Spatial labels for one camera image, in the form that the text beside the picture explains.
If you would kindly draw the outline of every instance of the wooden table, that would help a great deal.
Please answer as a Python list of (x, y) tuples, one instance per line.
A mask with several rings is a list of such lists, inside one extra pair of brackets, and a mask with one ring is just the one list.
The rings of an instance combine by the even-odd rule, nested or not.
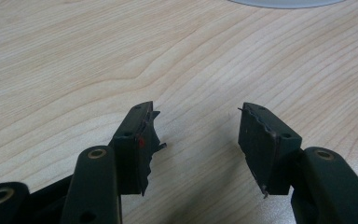
[(0, 182), (31, 191), (153, 100), (168, 148), (124, 223), (293, 223), (237, 144), (264, 105), (358, 174), (358, 0), (277, 10), (224, 0), (0, 1)]

